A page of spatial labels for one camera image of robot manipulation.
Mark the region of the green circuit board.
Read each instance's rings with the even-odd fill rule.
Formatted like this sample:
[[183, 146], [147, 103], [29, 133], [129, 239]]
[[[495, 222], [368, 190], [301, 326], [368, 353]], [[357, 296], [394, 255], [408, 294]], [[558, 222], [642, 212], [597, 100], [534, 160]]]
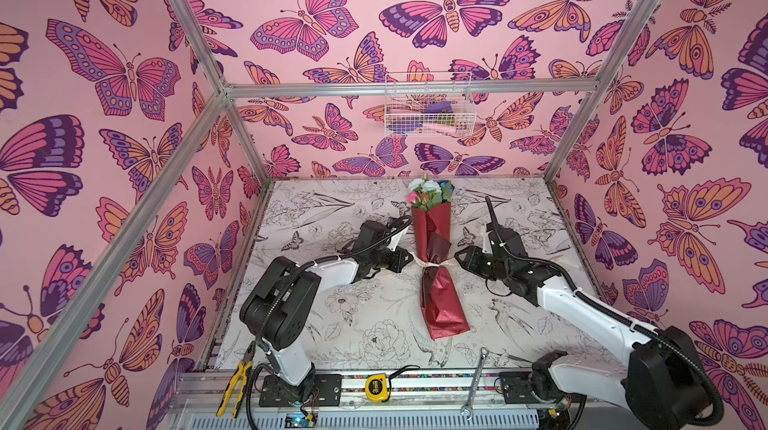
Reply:
[[285, 429], [304, 429], [315, 428], [317, 425], [317, 415], [315, 413], [293, 412], [287, 413], [284, 419]]

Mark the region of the aluminium frame post left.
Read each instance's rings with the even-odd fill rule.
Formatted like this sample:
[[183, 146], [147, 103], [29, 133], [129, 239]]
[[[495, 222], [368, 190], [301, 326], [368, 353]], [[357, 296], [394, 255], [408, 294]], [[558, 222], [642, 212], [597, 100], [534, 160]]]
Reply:
[[216, 60], [205, 39], [202, 27], [194, 16], [192, 7], [188, 0], [169, 0], [172, 10], [174, 10], [180, 26], [184, 29], [190, 43], [190, 48], [198, 57], [200, 68], [205, 74], [213, 90], [214, 112], [224, 112], [230, 120], [233, 130], [238, 137], [239, 143], [243, 148], [253, 172], [259, 178], [262, 185], [268, 186], [270, 178], [267, 176], [261, 156], [257, 152], [254, 142], [251, 140], [250, 133], [245, 127], [244, 121], [230, 96], [230, 88], [222, 72], [216, 64]]

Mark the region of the silver combination wrench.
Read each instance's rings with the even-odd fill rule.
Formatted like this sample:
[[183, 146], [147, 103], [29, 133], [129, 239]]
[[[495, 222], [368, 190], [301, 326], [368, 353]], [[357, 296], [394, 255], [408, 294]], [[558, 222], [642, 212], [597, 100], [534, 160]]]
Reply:
[[485, 362], [488, 358], [488, 355], [489, 355], [489, 349], [486, 347], [481, 347], [478, 361], [475, 367], [475, 371], [472, 376], [471, 384], [468, 388], [467, 398], [465, 400], [465, 403], [460, 409], [460, 415], [466, 421], [471, 421], [473, 419], [474, 401], [475, 401], [476, 393], [480, 384], [480, 380], [483, 376], [483, 370], [484, 370]]

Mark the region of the dark red wrapping paper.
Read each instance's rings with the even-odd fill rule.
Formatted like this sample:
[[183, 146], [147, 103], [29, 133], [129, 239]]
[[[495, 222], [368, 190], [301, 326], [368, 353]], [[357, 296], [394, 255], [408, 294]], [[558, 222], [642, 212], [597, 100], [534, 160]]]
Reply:
[[[416, 255], [427, 262], [447, 260], [451, 248], [451, 203], [442, 203], [429, 211], [413, 208], [412, 216]], [[420, 309], [432, 340], [470, 330], [447, 267], [422, 269]]]

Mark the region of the yellow handled pliers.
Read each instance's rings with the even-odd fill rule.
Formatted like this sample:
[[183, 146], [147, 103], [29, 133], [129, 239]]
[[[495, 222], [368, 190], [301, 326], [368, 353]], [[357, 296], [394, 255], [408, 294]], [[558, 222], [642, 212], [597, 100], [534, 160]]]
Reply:
[[233, 408], [231, 417], [232, 418], [238, 417], [240, 408], [242, 405], [242, 400], [245, 395], [245, 390], [249, 381], [249, 375], [253, 367], [253, 357], [255, 354], [255, 347], [256, 347], [256, 342], [252, 341], [248, 345], [244, 355], [239, 361], [236, 371], [232, 374], [231, 378], [229, 379], [229, 382], [225, 388], [220, 404], [217, 408], [217, 412], [216, 412], [217, 417], [222, 417], [224, 415], [225, 410], [228, 408], [229, 401], [236, 389], [239, 390], [239, 393], [234, 403], [234, 408]]

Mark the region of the blue fake rose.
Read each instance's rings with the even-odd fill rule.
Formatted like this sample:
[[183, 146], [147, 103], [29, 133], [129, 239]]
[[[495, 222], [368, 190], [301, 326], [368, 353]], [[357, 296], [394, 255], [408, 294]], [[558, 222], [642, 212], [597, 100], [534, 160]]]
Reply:
[[444, 202], [450, 201], [454, 192], [454, 185], [449, 180], [440, 181], [439, 185], [440, 185], [442, 200]]

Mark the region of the cream satin ribbon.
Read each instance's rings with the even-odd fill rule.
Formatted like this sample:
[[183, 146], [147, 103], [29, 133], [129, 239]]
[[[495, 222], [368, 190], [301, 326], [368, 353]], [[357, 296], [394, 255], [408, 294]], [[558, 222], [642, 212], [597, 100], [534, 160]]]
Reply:
[[422, 269], [426, 268], [440, 268], [440, 267], [446, 267], [447, 265], [450, 265], [452, 262], [454, 262], [455, 259], [453, 257], [448, 258], [447, 260], [439, 261], [439, 262], [427, 262], [422, 259], [420, 259], [418, 256], [413, 256], [413, 263], [415, 265], [418, 265]]

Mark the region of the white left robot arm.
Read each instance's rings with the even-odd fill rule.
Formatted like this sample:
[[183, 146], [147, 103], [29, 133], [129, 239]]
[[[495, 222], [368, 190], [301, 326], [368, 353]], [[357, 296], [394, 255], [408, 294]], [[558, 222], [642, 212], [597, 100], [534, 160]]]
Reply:
[[305, 400], [314, 386], [315, 366], [303, 347], [301, 333], [316, 296], [369, 280], [382, 270], [401, 272], [414, 260], [412, 253], [399, 245], [411, 224], [410, 216], [386, 225], [367, 220], [357, 239], [339, 254], [303, 264], [278, 256], [250, 291], [240, 309], [240, 321], [295, 400]]

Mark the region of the yellow tape measure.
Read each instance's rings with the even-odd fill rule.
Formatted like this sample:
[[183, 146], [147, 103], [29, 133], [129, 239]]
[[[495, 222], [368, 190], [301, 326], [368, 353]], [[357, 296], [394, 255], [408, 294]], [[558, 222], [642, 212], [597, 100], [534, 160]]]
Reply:
[[387, 402], [390, 399], [390, 381], [386, 373], [371, 375], [364, 386], [366, 398], [371, 402]]

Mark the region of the white fake rose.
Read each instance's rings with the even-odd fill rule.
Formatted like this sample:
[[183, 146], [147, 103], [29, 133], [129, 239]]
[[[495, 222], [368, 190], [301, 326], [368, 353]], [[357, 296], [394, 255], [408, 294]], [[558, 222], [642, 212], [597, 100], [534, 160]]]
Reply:
[[439, 182], [440, 181], [430, 179], [427, 175], [412, 180], [412, 182], [408, 184], [408, 195], [412, 191], [416, 191], [419, 193], [419, 200], [414, 204], [410, 204], [407, 202], [406, 197], [406, 202], [410, 204], [412, 208], [421, 209], [423, 211], [432, 210], [435, 206], [446, 203], [442, 200]]

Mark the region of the aluminium frame crossbar back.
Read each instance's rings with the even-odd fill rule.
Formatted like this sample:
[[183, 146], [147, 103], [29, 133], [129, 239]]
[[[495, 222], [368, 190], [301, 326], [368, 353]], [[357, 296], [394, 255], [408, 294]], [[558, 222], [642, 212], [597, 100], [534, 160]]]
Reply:
[[514, 94], [514, 92], [592, 92], [596, 78], [534, 78], [534, 80], [478, 80], [478, 82], [367, 82], [367, 84], [266, 84], [229, 86], [228, 98], [331, 98], [385, 94]]

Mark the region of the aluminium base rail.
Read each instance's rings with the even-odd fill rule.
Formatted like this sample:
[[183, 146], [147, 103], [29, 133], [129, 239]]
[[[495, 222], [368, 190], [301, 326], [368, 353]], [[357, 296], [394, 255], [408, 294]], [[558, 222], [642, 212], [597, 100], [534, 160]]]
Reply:
[[[254, 381], [252, 409], [271, 408], [311, 413], [318, 408], [364, 411], [376, 408], [438, 408], [440, 415], [458, 415], [467, 398], [474, 369], [410, 369], [390, 381], [390, 399], [366, 398], [366, 379], [384, 371], [316, 372], [307, 394], [263, 371]], [[557, 388], [554, 378], [531, 368], [484, 368], [474, 401], [474, 414], [485, 407], [522, 405], [526, 408], [565, 407], [575, 400], [577, 389]]]

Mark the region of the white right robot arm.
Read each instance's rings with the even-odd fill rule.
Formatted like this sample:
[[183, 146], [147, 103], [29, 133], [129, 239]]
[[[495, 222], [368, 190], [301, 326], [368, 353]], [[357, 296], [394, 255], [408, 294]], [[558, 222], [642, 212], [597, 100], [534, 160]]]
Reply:
[[530, 398], [555, 403], [579, 395], [629, 410], [649, 429], [710, 427], [724, 401], [705, 372], [690, 336], [658, 329], [590, 296], [561, 265], [527, 254], [520, 235], [491, 222], [482, 246], [455, 253], [462, 269], [504, 284], [510, 294], [560, 317], [594, 339], [616, 365], [564, 350], [532, 363]]

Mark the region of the aluminium frame post right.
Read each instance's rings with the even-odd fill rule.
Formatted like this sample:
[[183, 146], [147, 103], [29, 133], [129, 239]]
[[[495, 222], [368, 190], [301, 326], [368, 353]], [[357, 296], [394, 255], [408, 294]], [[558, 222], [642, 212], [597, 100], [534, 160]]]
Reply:
[[654, 10], [659, 6], [661, 0], [637, 0], [633, 10], [626, 18], [618, 38], [616, 38], [610, 52], [607, 54], [602, 66], [596, 76], [597, 84], [593, 90], [587, 92], [583, 98], [574, 118], [572, 118], [568, 128], [556, 152], [548, 162], [548, 166], [543, 174], [547, 183], [554, 182], [556, 174], [564, 162], [579, 136], [584, 132], [589, 120], [594, 116], [597, 108], [603, 102], [603, 98], [612, 84], [615, 76], [621, 70], [625, 58], [630, 54], [638, 36], [640, 36], [644, 26], [648, 23]]

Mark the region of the aluminium frame post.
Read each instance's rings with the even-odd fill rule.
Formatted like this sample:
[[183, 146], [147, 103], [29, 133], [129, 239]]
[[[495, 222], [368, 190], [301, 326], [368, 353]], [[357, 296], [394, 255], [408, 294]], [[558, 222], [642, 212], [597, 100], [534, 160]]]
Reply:
[[597, 108], [603, 102], [603, 98], [612, 84], [615, 76], [621, 70], [625, 58], [630, 54], [638, 36], [640, 36], [644, 26], [648, 23], [654, 10], [659, 6], [661, 0], [637, 0], [633, 10], [626, 18], [618, 38], [616, 38], [610, 52], [607, 54], [602, 66], [596, 76], [597, 84], [593, 90], [587, 92], [583, 98], [574, 118], [572, 118], [568, 128], [556, 152], [548, 162], [548, 166], [543, 174], [547, 183], [554, 182], [556, 174], [564, 162], [579, 136], [584, 132], [589, 120], [594, 116]]
[[216, 60], [205, 39], [202, 27], [194, 16], [192, 7], [188, 0], [169, 0], [172, 10], [174, 10], [180, 26], [184, 29], [190, 43], [190, 48], [198, 57], [200, 68], [205, 74], [213, 90], [214, 112], [224, 112], [230, 120], [233, 130], [238, 137], [239, 143], [243, 148], [253, 172], [259, 178], [262, 185], [268, 186], [270, 178], [267, 176], [261, 156], [257, 152], [254, 142], [251, 140], [250, 133], [245, 127], [244, 121], [230, 96], [230, 88], [222, 72], [216, 64]]

